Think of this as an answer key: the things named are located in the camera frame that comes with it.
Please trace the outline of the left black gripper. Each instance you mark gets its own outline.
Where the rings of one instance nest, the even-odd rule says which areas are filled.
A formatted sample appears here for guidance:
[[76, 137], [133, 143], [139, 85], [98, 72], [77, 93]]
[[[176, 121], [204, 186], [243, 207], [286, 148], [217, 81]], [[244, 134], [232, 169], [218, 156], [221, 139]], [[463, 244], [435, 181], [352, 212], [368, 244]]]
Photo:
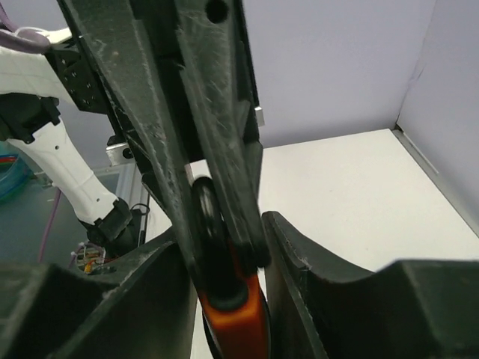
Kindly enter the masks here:
[[[179, 23], [175, 1], [60, 1], [58, 4], [72, 37], [55, 45], [47, 60], [79, 110], [108, 117], [114, 134], [107, 144], [127, 144], [129, 149], [124, 158], [134, 160], [141, 174], [153, 167], [184, 261], [188, 269], [199, 269], [202, 253], [186, 154], [191, 162], [204, 156], [180, 83], [183, 59], [175, 37]], [[232, 1], [231, 5], [237, 94], [239, 99], [250, 103], [242, 139], [250, 144], [259, 138], [255, 114], [259, 98], [243, 5], [241, 1]], [[174, 118], [180, 124], [186, 154], [155, 60], [167, 85]]]

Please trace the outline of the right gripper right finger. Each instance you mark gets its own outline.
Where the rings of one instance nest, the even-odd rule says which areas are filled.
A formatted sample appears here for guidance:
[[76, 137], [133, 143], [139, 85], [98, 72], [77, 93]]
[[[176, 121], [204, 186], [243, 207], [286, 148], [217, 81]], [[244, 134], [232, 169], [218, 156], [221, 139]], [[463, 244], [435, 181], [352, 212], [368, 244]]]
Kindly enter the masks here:
[[274, 358], [476, 358], [478, 264], [398, 260], [368, 271], [301, 234], [263, 224]]

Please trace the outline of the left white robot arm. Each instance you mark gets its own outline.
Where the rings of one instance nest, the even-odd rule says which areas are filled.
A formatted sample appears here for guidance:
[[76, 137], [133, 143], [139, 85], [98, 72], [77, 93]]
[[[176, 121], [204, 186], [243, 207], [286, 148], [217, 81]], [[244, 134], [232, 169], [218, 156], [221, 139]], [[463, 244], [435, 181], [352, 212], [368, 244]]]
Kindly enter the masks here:
[[125, 200], [97, 179], [58, 108], [107, 116], [172, 223], [193, 276], [250, 276], [270, 253], [257, 196], [263, 148], [241, 1], [60, 1], [60, 31], [1, 19], [1, 140], [63, 192], [110, 257], [136, 247]]

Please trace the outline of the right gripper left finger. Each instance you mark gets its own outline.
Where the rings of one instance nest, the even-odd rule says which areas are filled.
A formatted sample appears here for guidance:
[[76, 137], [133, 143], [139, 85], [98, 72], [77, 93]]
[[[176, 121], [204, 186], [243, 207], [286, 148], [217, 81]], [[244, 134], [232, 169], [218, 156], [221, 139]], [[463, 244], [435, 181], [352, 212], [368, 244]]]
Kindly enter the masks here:
[[3, 358], [188, 358], [196, 299], [173, 230], [86, 275], [1, 265]]

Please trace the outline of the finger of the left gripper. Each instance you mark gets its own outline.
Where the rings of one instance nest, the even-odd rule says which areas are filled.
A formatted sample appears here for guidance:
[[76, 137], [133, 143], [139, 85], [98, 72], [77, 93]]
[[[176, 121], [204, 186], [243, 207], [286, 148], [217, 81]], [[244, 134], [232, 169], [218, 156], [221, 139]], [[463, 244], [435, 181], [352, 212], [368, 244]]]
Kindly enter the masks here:
[[152, 35], [164, 52], [159, 73], [167, 95], [175, 90], [185, 113], [162, 124], [165, 170], [160, 187], [186, 264], [202, 267], [204, 249], [197, 221], [191, 162], [207, 162], [228, 229], [243, 268], [264, 268], [270, 254], [257, 196], [263, 148], [255, 108], [257, 96], [248, 31], [241, 1], [160, 1], [163, 28]]

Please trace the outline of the orange black padlock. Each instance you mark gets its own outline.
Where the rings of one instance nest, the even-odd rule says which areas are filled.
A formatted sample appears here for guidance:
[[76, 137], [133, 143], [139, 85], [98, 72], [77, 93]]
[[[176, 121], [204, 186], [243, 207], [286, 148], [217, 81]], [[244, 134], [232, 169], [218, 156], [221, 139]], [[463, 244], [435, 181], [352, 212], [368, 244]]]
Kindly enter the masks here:
[[198, 290], [204, 333], [214, 358], [271, 358], [269, 308], [257, 274], [244, 274], [229, 239], [213, 180], [199, 177], [192, 199], [204, 255]]

